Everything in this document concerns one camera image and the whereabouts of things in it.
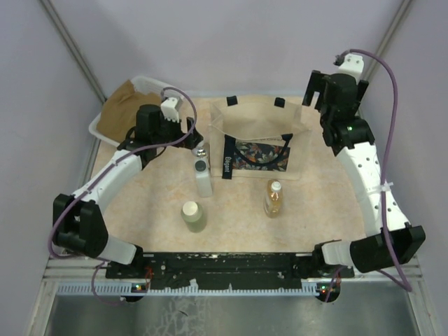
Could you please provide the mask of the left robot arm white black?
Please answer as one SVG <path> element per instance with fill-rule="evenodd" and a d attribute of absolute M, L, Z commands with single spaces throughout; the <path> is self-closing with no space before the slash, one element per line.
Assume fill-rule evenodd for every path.
<path fill-rule="evenodd" d="M 118 263 L 132 278 L 141 276 L 146 261 L 138 256 L 140 247 L 109 234 L 102 213 L 122 187 L 157 157 L 159 148 L 192 150 L 202 142 L 196 130 L 197 116 L 188 117 L 186 123 L 188 131 L 183 132 L 178 109 L 167 102 L 140 106 L 135 126 L 129 128 L 106 166 L 83 187 L 55 198 L 50 254 L 56 257 L 53 248 L 58 246 L 77 255 Z"/>

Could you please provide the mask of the green bottle white cap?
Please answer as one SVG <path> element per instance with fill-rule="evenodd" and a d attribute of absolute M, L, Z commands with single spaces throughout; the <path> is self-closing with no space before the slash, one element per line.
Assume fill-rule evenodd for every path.
<path fill-rule="evenodd" d="M 193 233 L 201 232 L 206 227 L 206 214 L 202 206 L 197 202 L 186 202 L 181 208 L 181 217 L 189 231 Z"/>

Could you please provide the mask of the clear bottle white cap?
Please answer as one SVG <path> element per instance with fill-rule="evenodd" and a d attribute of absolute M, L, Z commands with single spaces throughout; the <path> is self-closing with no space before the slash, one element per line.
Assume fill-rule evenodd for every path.
<path fill-rule="evenodd" d="M 195 159 L 205 161 L 206 166 L 210 169 L 210 157 L 209 157 L 210 145 L 205 141 L 199 142 L 199 144 L 191 150 L 191 153 Z"/>

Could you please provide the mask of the beige canvas bag floral pocket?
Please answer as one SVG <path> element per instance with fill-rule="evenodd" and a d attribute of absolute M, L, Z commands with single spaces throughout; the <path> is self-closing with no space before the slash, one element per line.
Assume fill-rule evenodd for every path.
<path fill-rule="evenodd" d="M 300 105 L 281 97 L 231 96 L 212 103 L 209 112 L 212 176 L 300 179 L 312 133 Z"/>

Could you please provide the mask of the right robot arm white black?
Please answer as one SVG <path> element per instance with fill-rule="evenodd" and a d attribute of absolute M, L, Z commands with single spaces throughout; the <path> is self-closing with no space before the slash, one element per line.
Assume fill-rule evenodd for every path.
<path fill-rule="evenodd" d="M 323 140 L 345 168 L 364 221 L 365 237 L 315 245 L 312 266 L 329 277 L 338 266 L 367 273 L 408 263 L 426 239 L 401 211 L 389 184 L 381 181 L 375 137 L 368 122 L 357 116 L 368 82 L 345 73 L 311 73 L 303 106 L 320 113 Z"/>

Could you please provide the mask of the white bottle black cap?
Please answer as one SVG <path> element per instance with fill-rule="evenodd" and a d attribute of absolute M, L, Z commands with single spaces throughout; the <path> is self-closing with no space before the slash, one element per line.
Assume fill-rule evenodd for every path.
<path fill-rule="evenodd" d="M 194 163 L 195 179 L 197 191 L 200 197 L 211 197 L 213 189 L 211 184 L 211 175 L 207 163 L 203 159 L 198 159 Z"/>

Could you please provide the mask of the amber liquid bottle white cap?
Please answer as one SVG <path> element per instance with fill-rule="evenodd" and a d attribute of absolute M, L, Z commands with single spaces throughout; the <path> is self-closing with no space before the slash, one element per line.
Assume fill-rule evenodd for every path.
<path fill-rule="evenodd" d="M 264 210 L 269 218 L 279 215 L 283 204 L 283 187 L 278 180 L 269 180 L 264 198 Z"/>

